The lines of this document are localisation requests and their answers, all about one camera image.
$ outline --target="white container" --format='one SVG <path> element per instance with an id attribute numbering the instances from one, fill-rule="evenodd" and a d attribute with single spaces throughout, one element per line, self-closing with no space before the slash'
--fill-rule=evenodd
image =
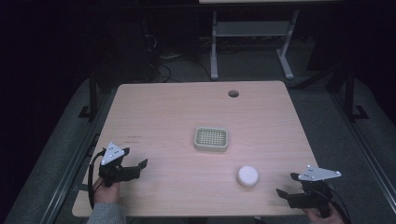
<path id="1" fill-rule="evenodd" d="M 236 178 L 240 185 L 251 188 L 259 181 L 259 172 L 252 166 L 243 166 L 239 169 Z"/>
<path id="2" fill-rule="evenodd" d="M 228 132 L 221 128 L 197 128 L 194 147 L 197 150 L 224 152 L 228 147 Z"/>

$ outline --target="hole in table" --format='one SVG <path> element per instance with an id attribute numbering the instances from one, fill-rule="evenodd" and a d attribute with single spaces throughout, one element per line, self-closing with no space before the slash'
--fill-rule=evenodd
<path id="1" fill-rule="evenodd" d="M 238 97 L 239 96 L 239 91 L 229 91 L 228 95 L 230 97 L 233 97 L 233 98 Z"/>

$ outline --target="table leg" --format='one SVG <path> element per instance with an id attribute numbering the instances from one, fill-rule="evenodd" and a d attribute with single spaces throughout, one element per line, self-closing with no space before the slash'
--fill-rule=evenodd
<path id="1" fill-rule="evenodd" d="M 217 80 L 218 74 L 218 58 L 216 56 L 216 30 L 217 30 L 217 12 L 213 12 L 212 24 L 212 51 L 210 52 L 210 78 Z"/>
<path id="2" fill-rule="evenodd" d="M 286 34 L 285 34 L 285 43 L 283 44 L 281 49 L 277 49 L 276 50 L 277 57 L 280 60 L 280 64 L 282 65 L 283 72 L 285 73 L 285 76 L 286 76 L 287 79 L 293 79 L 294 78 L 294 75 L 291 72 L 288 60 L 286 59 L 286 51 L 288 50 L 288 47 L 289 47 L 291 36 L 293 34 L 293 31 L 294 31 L 294 26 L 295 26 L 296 21 L 297 21 L 298 13 L 299 13 L 298 9 L 295 9 L 293 11 L 293 15 L 291 16 L 291 20 L 289 22 L 288 30 L 286 31 Z"/>

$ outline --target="wooden board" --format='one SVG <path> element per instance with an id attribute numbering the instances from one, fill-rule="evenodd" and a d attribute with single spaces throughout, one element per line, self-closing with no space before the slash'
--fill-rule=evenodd
<path id="1" fill-rule="evenodd" d="M 239 96 L 230 97 L 232 90 Z M 198 127 L 228 130 L 227 151 L 197 151 Z M 95 154 L 109 142 L 131 149 L 125 167 L 148 159 L 139 179 L 121 183 L 120 204 L 134 217 L 301 214 L 278 198 L 276 188 L 302 192 L 290 173 L 316 165 L 280 81 L 122 85 Z M 243 165 L 259 172 L 253 188 L 236 181 Z M 88 193 L 80 191 L 74 215 L 87 217 L 91 211 Z"/>

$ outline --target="gray sleeve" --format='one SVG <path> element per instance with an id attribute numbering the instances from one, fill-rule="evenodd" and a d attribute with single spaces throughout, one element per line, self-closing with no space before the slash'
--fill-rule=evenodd
<path id="1" fill-rule="evenodd" d="M 116 203 L 96 203 L 88 224 L 126 224 L 125 208 Z"/>

